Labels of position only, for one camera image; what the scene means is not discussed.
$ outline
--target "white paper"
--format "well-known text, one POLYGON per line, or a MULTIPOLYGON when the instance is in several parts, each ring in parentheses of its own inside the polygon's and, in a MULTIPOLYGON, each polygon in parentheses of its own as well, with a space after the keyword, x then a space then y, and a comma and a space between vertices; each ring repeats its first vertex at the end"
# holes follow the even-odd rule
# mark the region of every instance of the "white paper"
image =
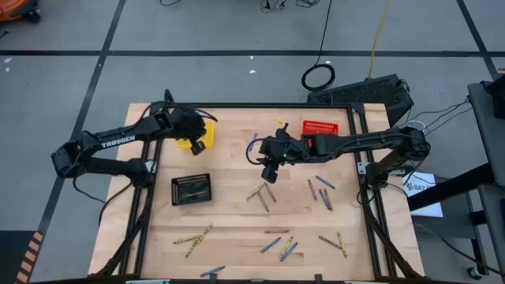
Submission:
MULTIPOLYGON (((403 177, 403 182, 409 177, 407 174, 403 177)), ((404 188, 407 192, 407 196, 416 195, 419 192, 422 192, 426 189, 431 188, 435 185, 435 176, 432 174, 419 173, 415 172, 410 177, 409 182, 404 185, 404 188)), ((440 203, 432 204, 427 207, 417 209, 415 211, 410 212, 411 215, 414 216, 425 216, 425 217, 443 217, 442 207, 440 203)))

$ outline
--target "caster wheel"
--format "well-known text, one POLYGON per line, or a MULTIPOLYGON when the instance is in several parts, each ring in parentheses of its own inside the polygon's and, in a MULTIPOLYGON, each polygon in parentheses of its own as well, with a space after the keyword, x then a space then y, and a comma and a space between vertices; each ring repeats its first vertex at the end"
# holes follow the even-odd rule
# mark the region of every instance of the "caster wheel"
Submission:
POLYGON ((23 17, 32 24, 38 24, 41 18, 41 16, 36 11, 30 11, 23 17))
POLYGON ((466 270, 468 272, 468 276, 474 280, 481 280, 482 275, 479 273, 477 267, 470 267, 466 270))

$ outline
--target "red basket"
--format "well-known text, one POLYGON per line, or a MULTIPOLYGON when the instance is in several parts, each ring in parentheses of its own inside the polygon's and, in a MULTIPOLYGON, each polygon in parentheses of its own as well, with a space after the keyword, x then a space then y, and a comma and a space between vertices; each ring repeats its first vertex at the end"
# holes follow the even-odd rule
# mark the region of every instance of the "red basket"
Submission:
POLYGON ((337 135, 339 134, 339 125, 321 121, 303 121, 303 130, 301 131, 302 135, 316 133, 328 133, 337 135))

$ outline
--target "wooden tabletop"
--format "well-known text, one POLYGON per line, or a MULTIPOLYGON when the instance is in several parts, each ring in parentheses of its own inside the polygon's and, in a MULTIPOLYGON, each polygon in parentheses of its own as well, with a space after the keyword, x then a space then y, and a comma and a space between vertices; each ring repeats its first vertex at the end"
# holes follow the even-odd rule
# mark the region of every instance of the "wooden tabletop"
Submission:
MULTIPOLYGON (((126 125, 133 124, 147 104, 132 104, 126 125)), ((174 140, 164 140, 157 173, 155 198, 151 211, 148 240, 144 254, 142 278, 200 278, 212 268, 226 266, 218 273, 220 279, 265 278, 270 280, 311 280, 322 274, 325 280, 372 280, 372 263, 365 232, 363 211, 356 201, 358 191, 354 156, 342 155, 325 164, 297 164, 281 166, 277 182, 271 185, 277 202, 264 192, 270 208, 267 213, 257 197, 245 198, 258 185, 262 166, 249 164, 245 148, 253 138, 275 135, 278 119, 289 122, 288 133, 301 135, 304 120, 326 121, 339 124, 339 135, 350 134, 345 110, 337 109, 206 109, 219 119, 215 124, 214 146, 198 156, 190 150, 178 148, 174 140), (210 173, 212 201, 173 207, 170 196, 172 178, 210 173), (330 189, 312 178, 320 175, 332 183, 330 189), (307 183, 317 189, 326 188, 333 211, 324 206, 320 196, 314 201, 307 183), (210 233, 193 254, 185 258, 191 245, 172 243, 182 237, 201 234, 212 223, 210 233), (288 234, 265 234, 268 229, 288 229, 288 234), (319 240, 322 235, 338 243, 337 232, 342 234, 347 258, 342 252, 319 240), (290 236, 298 246, 284 262, 279 252, 290 236), (275 238, 281 241, 265 253, 260 250, 275 238)), ((389 128, 383 105, 365 105, 370 132, 389 128)), ((359 117, 355 115, 359 128, 359 117)), ((141 142, 122 145, 118 159, 140 157, 141 142)), ((257 153, 259 144, 252 150, 257 153)), ((389 150, 374 151, 376 160, 389 150)), ((112 177, 108 197, 127 185, 126 177, 112 177)), ((402 187, 399 177, 389 182, 402 187)), ((424 274, 417 240, 413 231, 406 197, 392 187, 383 189, 383 203, 391 240, 403 257, 420 274, 424 274)), ((103 214, 93 252, 90 273, 98 271, 114 254, 125 237, 133 189, 111 202, 103 214)), ((383 246, 377 239, 381 269, 387 274, 383 246)), ((131 248, 129 271, 133 271, 137 243, 131 248)))

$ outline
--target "concrete floor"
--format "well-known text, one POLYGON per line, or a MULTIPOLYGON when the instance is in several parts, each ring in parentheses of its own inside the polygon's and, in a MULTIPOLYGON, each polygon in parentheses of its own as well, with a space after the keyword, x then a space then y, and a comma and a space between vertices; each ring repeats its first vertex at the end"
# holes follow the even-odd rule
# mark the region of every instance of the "concrete floor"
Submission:
MULTIPOLYGON (((313 65, 314 56, 251 59, 246 51, 242 56, 105 56, 109 50, 319 48, 327 0, 311 9, 288 1, 284 10, 268 14, 260 12, 259 2, 182 0, 162 7, 158 0, 51 0, 41 1, 43 20, 39 24, 21 21, 0 27, 0 31, 11 31, 0 40, 0 130, 5 134, 0 139, 4 181, 0 230, 37 230, 55 180, 49 154, 70 138, 88 99, 92 100, 84 129, 92 132, 122 125, 130 103, 159 100, 164 88, 179 102, 304 102, 308 92, 300 78, 313 65), (118 26, 110 30, 114 13, 123 4, 124 9, 117 13, 121 16, 118 26), (112 39, 109 43, 107 34, 112 39), (16 50, 65 52, 14 56, 16 50)), ((385 3, 334 0, 324 49, 371 50, 385 3)), ((504 51, 505 1, 465 0, 464 4, 488 51, 504 51)), ((393 0, 377 50, 432 51, 431 56, 376 59, 374 77, 397 73, 409 82, 416 103, 412 116, 460 103, 467 95, 467 84, 492 78, 482 57, 464 53, 441 57, 437 53, 479 51, 456 0, 393 0)), ((366 77, 369 57, 353 55, 321 58, 336 69, 334 86, 366 77)), ((492 61, 496 67, 505 67, 505 58, 492 61)), ((324 74, 314 75, 309 84, 325 81, 324 74)), ((433 118, 420 119, 429 122, 433 118)), ((428 140, 432 154, 421 167, 423 171, 453 177, 486 162, 471 111, 428 140)), ((115 157, 115 151, 100 154, 115 157)), ((105 198, 109 180, 88 175, 80 178, 79 185, 105 198)), ((87 274, 99 209, 100 204, 65 182, 33 282, 87 274)), ((487 255, 492 256, 487 230, 482 231, 487 255)), ((472 282, 466 276, 471 263, 431 236, 419 232, 417 239, 426 275, 472 282)), ((472 255, 469 241, 450 241, 472 255)), ((490 275, 479 283, 498 281, 496 275, 490 275)))

